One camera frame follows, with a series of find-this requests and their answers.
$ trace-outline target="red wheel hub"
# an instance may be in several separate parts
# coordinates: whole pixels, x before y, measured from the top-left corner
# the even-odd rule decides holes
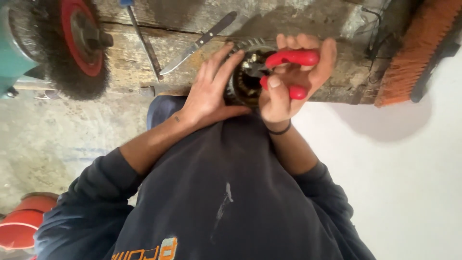
[[[64,38],[72,57],[80,69],[88,76],[95,77],[99,74],[103,65],[103,52],[100,51],[98,53],[98,57],[94,63],[87,63],[80,56],[79,50],[74,42],[71,28],[71,15],[76,11],[83,12],[85,16],[96,25],[95,18],[90,9],[82,0],[61,0],[61,23],[64,31]]]

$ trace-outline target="hand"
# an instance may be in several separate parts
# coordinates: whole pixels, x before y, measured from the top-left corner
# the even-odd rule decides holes
[[[276,67],[268,79],[268,90],[262,90],[259,106],[263,121],[273,131],[287,127],[288,120],[302,108],[303,104],[329,79],[337,57],[336,42],[326,39],[322,45],[318,38],[299,34],[297,37],[279,34],[276,38],[279,50],[319,49],[320,61],[316,66],[300,66],[285,63]],[[290,99],[287,86],[299,84],[311,87],[303,100]]]
[[[198,130],[218,121],[251,112],[251,109],[245,106],[226,106],[223,99],[229,77],[244,58],[244,52],[238,51],[221,65],[233,46],[233,43],[226,43],[202,63],[186,103],[174,114],[177,121],[185,121],[190,127]]]

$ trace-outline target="black wristband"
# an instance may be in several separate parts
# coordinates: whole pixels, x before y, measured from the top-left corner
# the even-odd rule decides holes
[[[289,119],[289,125],[287,126],[286,129],[282,130],[281,132],[274,132],[274,131],[271,131],[270,129],[268,129],[268,132],[270,134],[272,134],[272,135],[280,136],[280,135],[285,134],[290,129],[291,126],[292,126],[292,119]]]

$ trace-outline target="dark pants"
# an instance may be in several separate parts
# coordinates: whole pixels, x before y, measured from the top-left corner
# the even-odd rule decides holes
[[[157,96],[147,111],[147,129],[158,126],[180,110],[186,102],[186,98],[186,96]]]

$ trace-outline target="dark gray sweatshirt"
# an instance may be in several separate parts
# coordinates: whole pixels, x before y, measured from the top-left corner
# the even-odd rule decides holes
[[[375,259],[352,215],[324,164],[290,176],[247,115],[184,138],[144,180],[119,149],[97,158],[44,215],[37,259]]]

